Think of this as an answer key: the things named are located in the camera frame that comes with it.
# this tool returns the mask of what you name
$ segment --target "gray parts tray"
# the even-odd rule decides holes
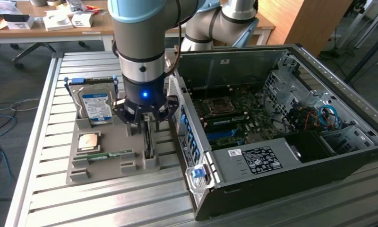
[[[113,124],[96,125],[93,128],[81,127],[80,121],[74,125],[70,144],[70,158],[68,166],[66,184],[90,183],[124,176],[143,174],[159,170],[155,144],[149,139],[153,155],[145,157],[146,141],[143,127],[141,133],[137,128],[125,125],[118,119]],[[154,127],[149,127],[150,138]],[[85,134],[97,135],[97,145],[90,149],[78,149],[78,138]]]

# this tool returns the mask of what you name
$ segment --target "metal grating table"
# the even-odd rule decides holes
[[[378,161],[341,182],[195,222],[167,123],[161,124],[155,136],[158,172],[68,186],[76,109],[62,79],[114,74],[120,75],[120,64],[112,52],[53,55],[6,227],[326,227],[378,223]]]

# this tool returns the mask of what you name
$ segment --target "blue hard drive label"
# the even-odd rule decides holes
[[[261,174],[282,168],[277,156],[269,146],[242,151],[242,156],[253,174]]]
[[[108,99],[109,97],[105,93],[82,95],[88,117],[97,123],[112,118],[110,106],[106,104]]]

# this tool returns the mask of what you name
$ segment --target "motherboard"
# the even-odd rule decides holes
[[[281,133],[263,109],[259,87],[193,90],[190,96],[213,150],[271,140]]]

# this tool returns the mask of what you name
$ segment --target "floor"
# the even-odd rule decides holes
[[[343,18],[342,23],[337,29],[337,33],[342,34],[351,23],[351,18]],[[341,54],[338,59],[322,60],[323,63],[330,67],[333,71],[337,70],[338,64],[342,64],[342,70],[347,74],[362,56],[373,46],[378,39],[378,29],[375,29],[373,35],[369,37],[367,41],[358,50],[354,50],[354,57]],[[77,42],[65,42],[52,44],[53,48],[60,52],[84,52],[84,51],[102,51],[102,43],[100,41],[88,41],[85,42],[88,47],[82,48],[77,45]],[[28,44],[20,44],[21,49],[28,47]],[[40,97],[42,90],[42,84],[48,72],[48,66],[50,62],[50,52],[40,47],[25,59],[21,60],[21,63],[25,65],[24,70],[17,70],[12,66],[10,58],[21,50],[13,50],[8,44],[2,44],[0,47],[0,103],[8,102],[13,103],[16,101]],[[378,109],[378,66],[373,65],[378,60],[378,52],[371,58],[370,62],[366,64],[361,72],[366,73],[358,76],[358,80],[354,82],[354,87],[359,94],[367,99],[373,106]],[[21,108],[29,108],[34,106],[37,102],[30,102],[24,105]],[[0,114],[6,115],[12,114],[12,111],[0,111]],[[17,177],[24,151],[28,144],[29,131],[33,125],[36,111],[18,112],[16,115],[17,124],[14,128],[0,137],[0,143],[2,149],[8,156],[8,162],[10,165],[12,172],[14,177]],[[8,118],[0,118],[0,125],[8,120]],[[0,201],[0,227],[5,223],[8,208],[10,202],[6,201],[12,197],[13,189],[16,182],[10,183],[8,186],[8,174],[5,165],[0,164],[0,191],[6,188],[6,191],[0,196],[4,198],[4,201]]]

